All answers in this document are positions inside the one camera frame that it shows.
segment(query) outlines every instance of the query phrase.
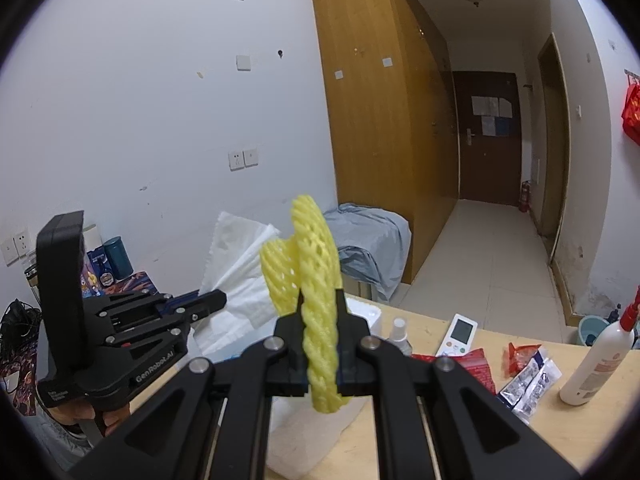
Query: fire extinguisher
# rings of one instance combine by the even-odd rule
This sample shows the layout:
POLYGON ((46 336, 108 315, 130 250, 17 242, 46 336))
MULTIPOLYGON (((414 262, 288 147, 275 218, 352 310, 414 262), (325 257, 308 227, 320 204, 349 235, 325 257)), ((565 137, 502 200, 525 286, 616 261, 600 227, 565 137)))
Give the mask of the fire extinguisher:
POLYGON ((520 187, 520 206, 519 209, 523 213, 529 210, 529 199, 531 197, 531 184, 529 181, 524 181, 520 187))

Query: red pump nozzle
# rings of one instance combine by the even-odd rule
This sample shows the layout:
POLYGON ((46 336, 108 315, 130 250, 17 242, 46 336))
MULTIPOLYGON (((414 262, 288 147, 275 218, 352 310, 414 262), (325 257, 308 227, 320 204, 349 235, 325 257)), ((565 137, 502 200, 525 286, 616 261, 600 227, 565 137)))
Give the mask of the red pump nozzle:
POLYGON ((638 307, 640 306, 640 286, 635 300, 625 309, 625 313, 620 318, 620 326, 625 332, 631 332, 638 321, 638 307))

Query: white remote control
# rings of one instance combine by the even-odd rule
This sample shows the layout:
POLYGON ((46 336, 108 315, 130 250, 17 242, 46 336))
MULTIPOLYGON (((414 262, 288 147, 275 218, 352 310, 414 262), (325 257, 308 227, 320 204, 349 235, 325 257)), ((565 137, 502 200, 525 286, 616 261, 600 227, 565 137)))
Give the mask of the white remote control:
POLYGON ((447 335, 444 336, 436 356, 441 355, 464 355, 471 349, 471 342, 474 340, 478 323, 468 317, 456 314, 449 325, 447 335))

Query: human hand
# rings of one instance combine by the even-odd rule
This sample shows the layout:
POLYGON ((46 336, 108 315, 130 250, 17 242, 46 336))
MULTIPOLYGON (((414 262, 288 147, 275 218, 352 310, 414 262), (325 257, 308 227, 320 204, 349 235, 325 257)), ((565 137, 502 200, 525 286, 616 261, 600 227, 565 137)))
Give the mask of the human hand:
MULTIPOLYGON (((95 410, 84 399, 74 399, 55 408, 49 408, 49 415, 63 426, 72 426, 78 420, 92 420, 95 418, 95 410)), ((129 405, 126 404, 118 410, 104 412, 102 418, 107 427, 104 436, 108 436, 130 415, 129 405)))

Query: gray fabric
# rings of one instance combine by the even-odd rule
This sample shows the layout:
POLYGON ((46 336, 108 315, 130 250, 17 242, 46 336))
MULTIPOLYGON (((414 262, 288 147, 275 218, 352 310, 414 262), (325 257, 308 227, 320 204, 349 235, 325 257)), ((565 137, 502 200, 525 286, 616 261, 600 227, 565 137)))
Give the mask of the gray fabric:
POLYGON ((71 469, 91 447, 84 435, 73 436, 60 426, 36 402, 36 414, 21 417, 24 425, 38 441, 42 449, 51 455, 65 471, 71 469))
POLYGON ((382 301, 396 290, 409 254, 409 222, 399 214, 353 203, 324 214, 340 256, 340 268, 350 278, 370 283, 382 301))

